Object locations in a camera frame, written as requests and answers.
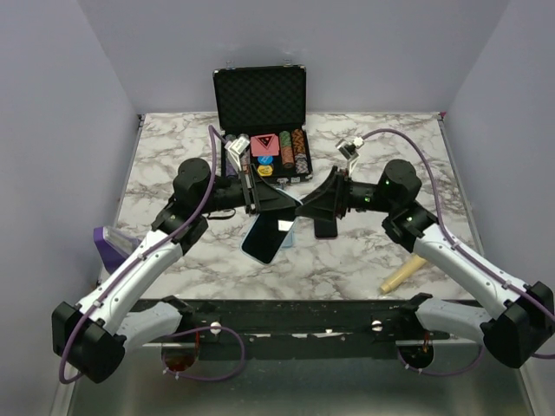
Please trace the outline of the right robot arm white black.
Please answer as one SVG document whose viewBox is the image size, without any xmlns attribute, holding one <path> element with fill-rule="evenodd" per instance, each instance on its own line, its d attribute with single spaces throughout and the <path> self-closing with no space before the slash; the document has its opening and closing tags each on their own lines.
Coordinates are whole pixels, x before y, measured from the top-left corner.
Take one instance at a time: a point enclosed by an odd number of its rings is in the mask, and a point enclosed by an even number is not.
<svg viewBox="0 0 555 416">
<path fill-rule="evenodd" d="M 442 270 L 478 302 L 468 307 L 418 295 L 399 318 L 401 333 L 411 340 L 429 330 L 449 333 L 480 344 L 507 367 L 521 367 L 554 334 L 552 290 L 511 276 L 471 250 L 417 202 L 420 189 L 414 167 L 402 159 L 388 162 L 377 184 L 333 168 L 296 214 L 333 221 L 352 210 L 386 213 L 382 228 L 394 243 Z"/>
</svg>

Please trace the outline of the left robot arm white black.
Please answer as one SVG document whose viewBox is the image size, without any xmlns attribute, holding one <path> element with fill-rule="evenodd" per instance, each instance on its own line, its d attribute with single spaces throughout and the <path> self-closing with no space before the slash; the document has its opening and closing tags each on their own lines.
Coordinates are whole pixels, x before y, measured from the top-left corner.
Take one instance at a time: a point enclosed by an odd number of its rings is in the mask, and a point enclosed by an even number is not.
<svg viewBox="0 0 555 416">
<path fill-rule="evenodd" d="M 226 179 L 203 159 L 182 162 L 172 196 L 137 247 L 106 282 L 79 302 L 61 302 L 52 312 L 52 345 L 61 359 L 61 383 L 77 380 L 66 377 L 67 365 L 77 370 L 78 377 L 99 384 L 134 349 L 163 336 L 182 342 L 200 332 L 173 297 L 143 312 L 134 313 L 132 308 L 200 240 L 208 228 L 208 214 L 244 207 L 274 226 L 282 221 L 293 225 L 300 206 L 297 198 L 255 172 Z"/>
</svg>

